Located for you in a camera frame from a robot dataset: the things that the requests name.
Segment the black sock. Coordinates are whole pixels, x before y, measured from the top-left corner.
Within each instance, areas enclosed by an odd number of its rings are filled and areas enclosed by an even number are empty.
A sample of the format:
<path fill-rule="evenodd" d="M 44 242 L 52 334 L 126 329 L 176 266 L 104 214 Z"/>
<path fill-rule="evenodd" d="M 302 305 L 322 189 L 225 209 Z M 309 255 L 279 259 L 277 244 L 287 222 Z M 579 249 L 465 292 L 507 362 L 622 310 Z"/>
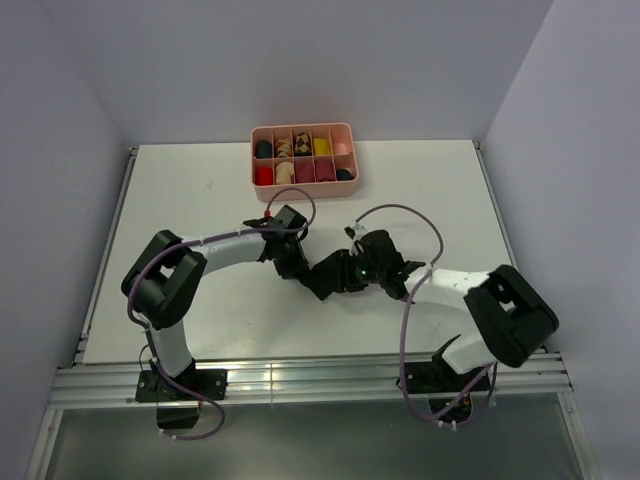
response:
<path fill-rule="evenodd" d="M 336 250 L 302 274 L 298 281 L 320 301 L 326 300 L 334 293 L 346 293 L 348 256 L 346 249 Z"/>

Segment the maroon purple striped sock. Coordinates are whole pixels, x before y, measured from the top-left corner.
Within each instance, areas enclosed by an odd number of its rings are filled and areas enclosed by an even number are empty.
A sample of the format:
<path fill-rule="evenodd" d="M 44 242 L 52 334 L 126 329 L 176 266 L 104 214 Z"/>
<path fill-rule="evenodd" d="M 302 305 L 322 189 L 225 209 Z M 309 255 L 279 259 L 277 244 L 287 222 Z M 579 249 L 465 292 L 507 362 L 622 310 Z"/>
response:
<path fill-rule="evenodd" d="M 331 159 L 319 158 L 314 161 L 315 178 L 317 182 L 333 182 L 335 177 L 334 164 Z"/>

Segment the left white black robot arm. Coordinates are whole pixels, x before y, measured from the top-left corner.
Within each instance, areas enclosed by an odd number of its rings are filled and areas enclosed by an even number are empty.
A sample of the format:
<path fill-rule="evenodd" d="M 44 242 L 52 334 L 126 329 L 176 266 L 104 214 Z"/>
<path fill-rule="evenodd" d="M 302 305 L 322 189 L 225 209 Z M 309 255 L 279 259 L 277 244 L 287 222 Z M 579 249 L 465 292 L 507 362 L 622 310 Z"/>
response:
<path fill-rule="evenodd" d="M 159 388 L 170 398 L 202 397 L 209 388 L 197 372 L 184 327 L 202 278 L 231 266 L 270 261 L 282 278 L 294 279 L 308 270 L 300 246 L 308 226 L 308 219 L 285 205 L 274 216 L 266 213 L 211 237 L 187 240 L 162 230 L 151 239 L 121 291 L 130 320 L 147 338 Z"/>

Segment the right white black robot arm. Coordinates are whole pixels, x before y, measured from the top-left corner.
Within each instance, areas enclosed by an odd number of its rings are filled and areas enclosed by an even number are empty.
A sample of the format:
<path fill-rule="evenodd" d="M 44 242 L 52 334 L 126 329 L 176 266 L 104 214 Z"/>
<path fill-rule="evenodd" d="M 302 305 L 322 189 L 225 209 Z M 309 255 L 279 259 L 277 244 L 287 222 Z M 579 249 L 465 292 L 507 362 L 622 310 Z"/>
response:
<path fill-rule="evenodd" d="M 435 383 L 452 390 L 467 374 L 493 363 L 521 367 L 559 328 L 559 319 L 522 274 L 511 265 L 492 271 L 442 269 L 434 261 L 409 261 L 388 231 L 369 231 L 354 222 L 345 228 L 350 248 L 342 251 L 344 282 L 338 291 L 376 284 L 405 304 L 399 354 L 406 353 L 411 307 L 442 305 L 465 312 L 474 331 L 445 342 L 432 357 Z"/>

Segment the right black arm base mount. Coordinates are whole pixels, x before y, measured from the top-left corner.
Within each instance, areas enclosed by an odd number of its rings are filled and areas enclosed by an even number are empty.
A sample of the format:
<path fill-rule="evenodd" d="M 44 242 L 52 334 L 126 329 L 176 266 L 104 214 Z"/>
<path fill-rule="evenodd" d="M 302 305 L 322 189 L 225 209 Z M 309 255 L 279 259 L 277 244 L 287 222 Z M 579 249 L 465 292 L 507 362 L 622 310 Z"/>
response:
<path fill-rule="evenodd" d="M 404 363 L 404 382 L 410 396 L 452 393 L 463 390 L 478 374 L 482 367 L 468 373 L 457 374 L 443 360 L 410 361 Z M 491 386 L 489 373 L 485 372 L 462 399 L 442 416 L 442 421 L 451 423 L 469 420 L 473 413 L 472 392 L 488 391 Z"/>

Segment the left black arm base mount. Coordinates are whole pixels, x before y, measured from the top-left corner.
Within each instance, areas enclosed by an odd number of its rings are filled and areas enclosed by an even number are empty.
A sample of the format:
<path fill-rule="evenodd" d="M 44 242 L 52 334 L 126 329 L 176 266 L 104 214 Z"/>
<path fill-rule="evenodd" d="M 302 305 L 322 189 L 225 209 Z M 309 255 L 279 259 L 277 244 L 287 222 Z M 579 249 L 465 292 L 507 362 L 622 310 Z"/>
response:
<path fill-rule="evenodd" d="M 218 433 L 226 413 L 219 404 L 225 398 L 228 372 L 225 369 L 195 369 L 167 380 L 155 368 L 139 374 L 134 401 L 156 407 L 156 424 L 161 434 L 181 441 L 195 441 Z M 218 412 L 218 423 L 210 431 L 190 433 L 205 406 Z"/>

